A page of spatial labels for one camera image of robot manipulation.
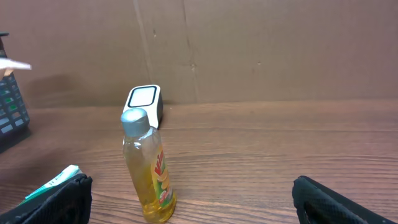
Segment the green packet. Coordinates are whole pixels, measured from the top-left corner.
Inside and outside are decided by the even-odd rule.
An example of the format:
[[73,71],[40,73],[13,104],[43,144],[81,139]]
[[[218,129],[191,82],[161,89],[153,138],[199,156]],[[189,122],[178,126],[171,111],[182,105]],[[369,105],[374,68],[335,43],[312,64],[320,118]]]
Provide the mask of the green packet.
[[50,190],[51,188],[62,184],[64,181],[68,180],[69,178],[73,177],[74,175],[81,174],[81,170],[78,166],[69,165],[66,169],[64,169],[60,174],[54,177],[52,180],[48,181],[45,185],[41,186],[33,193],[25,197],[25,200],[21,203],[28,202],[29,200],[41,195],[42,193]]

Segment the bottle cap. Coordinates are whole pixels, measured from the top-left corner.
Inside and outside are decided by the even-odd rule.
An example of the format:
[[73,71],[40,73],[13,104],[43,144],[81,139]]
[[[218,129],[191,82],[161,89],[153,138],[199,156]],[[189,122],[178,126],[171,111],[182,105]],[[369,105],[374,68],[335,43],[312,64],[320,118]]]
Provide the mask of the bottle cap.
[[126,110],[120,117],[124,132],[129,137],[143,136],[149,131],[149,120],[147,112],[141,108]]

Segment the yellow liquid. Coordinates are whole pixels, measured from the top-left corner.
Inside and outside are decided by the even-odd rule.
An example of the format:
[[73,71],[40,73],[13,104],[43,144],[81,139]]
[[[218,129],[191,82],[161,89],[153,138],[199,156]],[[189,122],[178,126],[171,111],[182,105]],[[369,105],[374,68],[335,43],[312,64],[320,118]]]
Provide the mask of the yellow liquid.
[[172,216],[177,203],[175,192],[170,203],[161,207],[152,181],[150,161],[146,161],[142,151],[134,146],[124,150],[124,158],[136,188],[144,218],[152,223],[166,222]]

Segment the plastic bottle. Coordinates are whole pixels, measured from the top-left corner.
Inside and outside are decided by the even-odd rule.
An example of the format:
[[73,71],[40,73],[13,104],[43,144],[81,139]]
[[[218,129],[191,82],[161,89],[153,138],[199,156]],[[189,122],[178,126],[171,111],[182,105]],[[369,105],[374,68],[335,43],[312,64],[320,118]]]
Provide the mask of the plastic bottle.
[[126,134],[123,155],[144,218],[153,223],[165,222],[172,216],[177,198],[170,185],[160,134],[149,126],[144,109],[125,111],[121,121]]

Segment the brown wall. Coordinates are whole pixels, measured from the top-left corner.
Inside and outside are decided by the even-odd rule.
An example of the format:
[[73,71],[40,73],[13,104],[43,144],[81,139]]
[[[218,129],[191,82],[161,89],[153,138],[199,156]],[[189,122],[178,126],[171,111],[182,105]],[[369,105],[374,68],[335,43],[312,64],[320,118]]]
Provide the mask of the brown wall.
[[27,104],[398,97],[397,0],[1,0]]

